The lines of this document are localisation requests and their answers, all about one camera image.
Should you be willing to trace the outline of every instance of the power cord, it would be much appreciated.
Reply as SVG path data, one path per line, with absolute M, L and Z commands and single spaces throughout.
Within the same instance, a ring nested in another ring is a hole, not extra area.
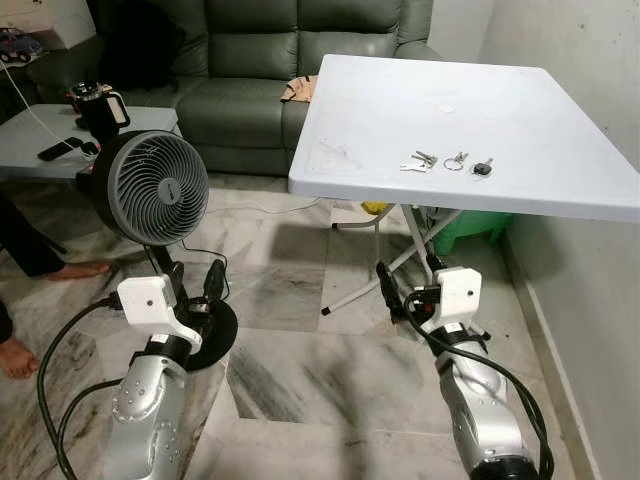
M 208 253 L 210 255 L 215 255 L 217 257 L 222 258 L 222 261 L 224 262 L 224 285 L 227 290 L 227 293 L 225 293 L 225 295 L 221 298 L 221 300 L 226 300 L 227 298 L 229 298 L 229 295 L 231 295 L 231 288 L 229 288 L 229 282 L 227 281 L 227 265 L 229 264 L 229 259 L 227 258 L 227 256 L 224 253 L 216 252 L 214 250 L 206 250 L 204 248 L 189 248 L 187 247 L 187 244 L 184 243 L 184 240 L 182 240 L 181 243 L 182 243 L 182 248 L 184 248 L 188 252 Z
M 153 271 L 157 274 L 158 273 L 158 269 L 156 268 L 156 264 L 154 263 L 153 259 L 151 258 L 151 254 L 149 253 L 149 247 L 147 247 L 146 245 L 144 246 L 144 253 L 147 256 L 147 260 L 149 260 L 149 263 L 153 267 Z
M 5 73 L 7 74 L 7 78 L 9 79 L 9 82 L 11 82 L 11 85 L 13 86 L 13 88 L 15 89 L 15 91 L 18 93 L 18 96 L 20 97 L 20 100 L 22 100 L 22 103 L 24 103 L 24 106 L 27 108 L 27 110 L 29 111 L 29 113 L 31 114 L 31 116 L 34 118 L 34 120 L 36 122 L 38 122 L 40 124 L 40 126 L 42 128 L 44 128 L 49 135 L 51 135 L 53 138 L 55 138 L 56 140 L 58 140 L 60 143 L 64 143 L 67 147 L 69 147 L 71 150 L 75 150 L 76 147 L 74 147 L 73 145 L 70 145 L 69 143 L 67 143 L 65 140 L 63 140 L 62 138 L 60 138 L 58 135 L 56 135 L 55 133 L 53 133 L 53 131 L 42 121 L 40 120 L 40 118 L 35 114 L 35 112 L 31 109 L 31 105 L 29 105 L 29 102 L 27 102 L 27 99 L 24 98 L 24 95 L 22 95 L 22 92 L 20 91 L 20 89 L 18 88 L 18 85 L 16 85 L 16 82 L 13 81 L 13 77 L 11 76 L 11 74 L 9 73 L 9 68 L 7 68 L 7 65 L 0 60 L 0 65 L 2 65 L 2 69 L 5 71 Z
M 57 450 L 59 449 L 62 452 L 64 452 L 64 435 L 67 431 L 67 425 L 69 424 L 69 420 L 71 419 L 71 415 L 73 414 L 73 411 L 76 409 L 78 404 L 82 401 L 82 399 L 84 399 L 84 397 L 86 397 L 90 393 L 96 392 L 98 390 L 102 390 L 104 388 L 109 388 L 109 387 L 115 387 L 119 385 L 120 382 L 122 382 L 122 378 L 109 380 L 107 382 L 96 383 L 95 385 L 91 385 L 90 387 L 87 387 L 84 390 L 82 390 L 78 395 L 76 395 L 73 398 L 73 400 L 71 400 L 71 403 L 65 410 L 64 415 L 62 415 L 62 420 L 60 420 L 60 427 L 58 427 L 58 443 L 56 446 Z
M 112 382 L 116 382 L 116 380 L 112 380 L 111 382 L 102 382 L 100 384 L 94 385 L 93 387 L 89 387 L 89 388 L 83 390 L 82 392 L 80 392 L 80 394 L 77 395 L 71 401 L 71 405 L 69 406 L 69 408 L 65 412 L 65 415 L 63 416 L 64 424 L 61 423 L 60 424 L 60 428 L 56 429 L 55 424 L 53 423 L 53 418 L 51 417 L 51 411 L 49 410 L 49 404 L 47 402 L 47 396 L 46 396 L 46 392 L 45 392 L 44 379 L 45 379 L 45 375 L 46 375 L 46 372 L 47 372 L 47 366 L 49 365 L 49 362 L 51 361 L 51 357 L 53 356 L 53 353 L 55 352 L 55 349 L 60 344 L 60 342 L 62 341 L 64 336 L 80 320 L 82 320 L 89 313 L 91 313 L 94 310 L 97 310 L 99 308 L 103 308 L 103 307 L 118 308 L 118 306 L 120 306 L 120 302 L 119 302 L 119 300 L 117 298 L 117 294 L 112 293 L 109 297 L 103 298 L 102 300 L 98 300 L 97 302 L 92 303 L 91 305 L 89 305 L 89 306 L 85 307 L 84 309 L 82 309 L 80 312 L 78 312 L 71 320 L 69 320 L 60 329 L 58 334 L 55 336 L 55 338 L 53 339 L 53 341 L 49 345 L 49 348 L 47 348 L 47 351 L 45 352 L 44 356 L 42 357 L 42 362 L 40 363 L 40 368 L 38 370 L 38 377 L 37 377 L 37 380 L 36 380 L 36 390 L 37 390 L 37 394 L 38 394 L 38 406 L 40 407 L 40 413 L 42 414 L 42 419 L 44 421 L 45 427 L 47 428 L 47 433 L 49 434 L 49 438 L 51 439 L 51 443 L 53 444 L 53 446 L 54 446 L 54 448 L 56 450 L 56 457 L 57 457 L 57 460 L 58 460 L 58 464 L 60 465 L 60 470 L 64 474 L 65 478 L 67 478 L 68 480 L 77 480 L 77 477 L 76 477 L 76 475 L 75 475 L 75 473 L 73 471 L 73 468 L 71 467 L 71 464 L 69 463 L 69 459 L 67 458 L 67 454 L 64 451 L 64 445 L 62 444 L 61 441 L 59 441 L 59 438 L 64 439 L 64 433 L 65 433 L 65 430 L 66 430 L 66 425 L 69 422 L 69 418 L 71 417 L 71 414 L 73 413 L 73 410 L 78 405 L 78 403 L 80 403 L 80 401 L 86 395 L 88 395 L 89 393 L 91 393 L 93 391 L 96 391 L 96 390 L 99 390 L 101 388 L 106 388 L 108 386 L 111 386 Z
M 212 208 L 211 210 L 207 210 L 205 212 L 205 215 L 208 215 L 209 213 L 215 213 L 215 212 L 225 212 L 227 210 L 257 210 L 258 212 L 268 213 L 269 215 L 279 215 L 282 213 L 291 213 L 291 212 L 297 212 L 300 210 L 306 210 L 307 208 L 311 208 L 317 205 L 321 201 L 322 201 L 322 198 L 318 197 L 307 205 L 303 205 L 302 207 L 288 208 L 286 210 L 268 210 L 266 208 L 263 208 L 254 204 L 237 205 L 237 206 L 223 207 L 223 208 Z
M 407 298 L 405 298 L 403 307 L 407 314 L 407 317 L 409 318 L 409 323 L 416 330 L 416 332 L 418 332 L 427 341 L 427 343 L 429 343 L 430 345 L 437 345 L 439 348 L 453 355 L 459 355 L 470 360 L 475 360 L 478 363 L 482 363 L 487 367 L 493 368 L 513 384 L 516 392 L 518 393 L 518 396 L 520 397 L 520 401 L 522 402 L 527 417 L 529 418 L 529 422 L 531 422 L 531 426 L 533 427 L 533 430 L 535 431 L 536 436 L 540 441 L 540 480 L 550 480 L 555 468 L 553 453 L 551 452 L 551 448 L 549 447 L 549 443 L 547 441 L 547 429 L 544 423 L 544 417 L 531 392 L 529 392 L 527 387 L 525 387 L 515 375 L 513 375 L 502 365 L 493 362 L 488 358 L 481 357 L 471 352 L 467 352 L 466 350 L 460 350 L 458 348 L 452 347 L 449 344 L 431 335 L 430 333 L 425 332 L 421 328 L 420 324 L 416 321 L 415 317 L 413 316 L 413 312 L 409 308 L 411 302 L 419 298 L 420 292 L 410 293 L 409 295 L 407 295 Z

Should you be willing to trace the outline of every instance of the leather sofa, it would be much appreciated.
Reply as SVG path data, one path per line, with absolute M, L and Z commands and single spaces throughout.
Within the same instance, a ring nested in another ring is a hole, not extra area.
M 432 0 L 152 1 L 186 32 L 179 88 L 122 93 L 128 105 L 174 107 L 212 171 L 288 174 L 308 105 L 280 96 L 288 80 L 317 74 L 326 53 L 441 59 L 427 47 Z M 27 69 L 43 101 L 95 78 L 116 4 L 90 0 L 98 35 Z

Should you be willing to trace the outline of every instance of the table top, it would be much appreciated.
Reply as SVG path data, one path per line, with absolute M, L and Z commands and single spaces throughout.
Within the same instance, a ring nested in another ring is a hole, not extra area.
M 77 137 L 93 141 L 91 134 L 75 125 L 77 114 L 70 105 L 32 105 L 33 112 L 63 140 Z M 131 125 L 129 130 L 168 130 L 178 122 L 172 108 L 127 107 Z M 31 114 L 24 110 L 0 125 L 0 177 L 74 179 L 76 172 L 89 164 L 79 148 L 51 162 L 43 162 L 37 154 L 58 143 Z
M 439 160 L 401 171 L 420 150 Z M 461 171 L 444 160 L 469 153 Z M 493 158 L 487 177 L 473 165 Z M 640 175 L 543 69 L 326 55 L 292 193 L 640 221 Z

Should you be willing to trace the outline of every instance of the white cable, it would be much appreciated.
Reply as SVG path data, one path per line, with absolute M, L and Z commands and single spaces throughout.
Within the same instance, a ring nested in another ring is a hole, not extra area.
M 311 202 L 308 205 L 305 205 L 303 207 L 289 208 L 287 210 L 267 210 L 266 208 L 258 207 L 255 205 L 239 205 L 237 207 L 214 208 L 211 210 L 207 210 L 205 212 L 205 215 L 209 213 L 214 213 L 214 212 L 225 212 L 227 210 L 257 210 L 259 212 L 268 213 L 270 215 L 278 215 L 281 213 L 290 213 L 290 212 L 297 212 L 298 210 L 306 210 L 307 208 L 311 208 L 314 205 L 317 205 L 318 203 L 320 203 L 321 200 L 322 198 L 316 198 L 313 202 Z
M 27 110 L 29 111 L 31 116 L 36 120 L 36 122 L 38 122 L 42 126 L 42 128 L 44 128 L 47 132 L 49 132 L 49 135 L 51 135 L 53 138 L 58 140 L 60 143 L 64 143 L 71 150 L 75 150 L 75 147 L 73 145 L 68 144 L 62 138 L 60 138 L 55 133 L 53 133 L 53 131 L 49 127 L 47 127 L 47 125 L 45 125 L 45 123 L 42 120 L 40 120 L 38 118 L 38 116 L 34 113 L 34 111 L 31 110 L 31 105 L 29 105 L 29 102 L 27 102 L 27 99 L 24 98 L 24 95 L 22 95 L 22 92 L 20 91 L 20 89 L 16 85 L 16 82 L 13 81 L 13 77 L 9 73 L 9 69 L 7 68 L 5 63 L 2 60 L 0 60 L 0 64 L 2 65 L 2 68 L 4 69 L 5 73 L 7 74 L 7 78 L 9 78 L 9 81 L 11 82 L 11 85 L 13 85 L 13 88 L 15 88 L 16 92 L 18 92 L 18 96 L 22 100 L 22 103 L 24 103 L 24 106 L 27 107 Z

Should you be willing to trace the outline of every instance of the thermos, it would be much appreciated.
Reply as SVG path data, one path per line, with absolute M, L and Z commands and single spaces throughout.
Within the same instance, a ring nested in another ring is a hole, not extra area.
M 122 97 L 108 85 L 80 82 L 71 89 L 71 100 L 100 145 L 131 123 Z

